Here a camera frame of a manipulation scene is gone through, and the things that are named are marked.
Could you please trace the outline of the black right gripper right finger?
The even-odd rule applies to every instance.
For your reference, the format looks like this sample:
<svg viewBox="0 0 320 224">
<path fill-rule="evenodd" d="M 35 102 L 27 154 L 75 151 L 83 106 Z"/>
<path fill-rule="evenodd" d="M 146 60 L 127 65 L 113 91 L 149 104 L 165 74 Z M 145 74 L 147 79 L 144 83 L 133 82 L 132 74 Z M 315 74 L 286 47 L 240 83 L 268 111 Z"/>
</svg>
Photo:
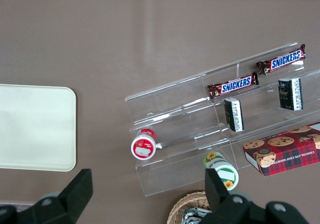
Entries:
<svg viewBox="0 0 320 224">
<path fill-rule="evenodd" d="M 205 170 L 205 195 L 211 209 L 201 224 L 307 224 L 291 204 L 268 202 L 265 208 L 239 194 L 230 194 L 215 169 Z"/>
</svg>

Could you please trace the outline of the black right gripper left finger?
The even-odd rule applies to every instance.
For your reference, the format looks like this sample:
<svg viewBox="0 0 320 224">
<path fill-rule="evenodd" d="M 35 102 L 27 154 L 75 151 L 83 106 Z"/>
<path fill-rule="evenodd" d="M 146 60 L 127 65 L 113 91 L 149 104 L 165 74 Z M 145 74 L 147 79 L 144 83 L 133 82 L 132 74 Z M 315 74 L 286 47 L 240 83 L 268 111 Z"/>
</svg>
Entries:
<svg viewBox="0 0 320 224">
<path fill-rule="evenodd" d="M 18 212 L 13 205 L 0 207 L 2 224 L 75 224 L 93 195 L 92 170 L 82 169 L 57 195 L 40 199 Z"/>
</svg>

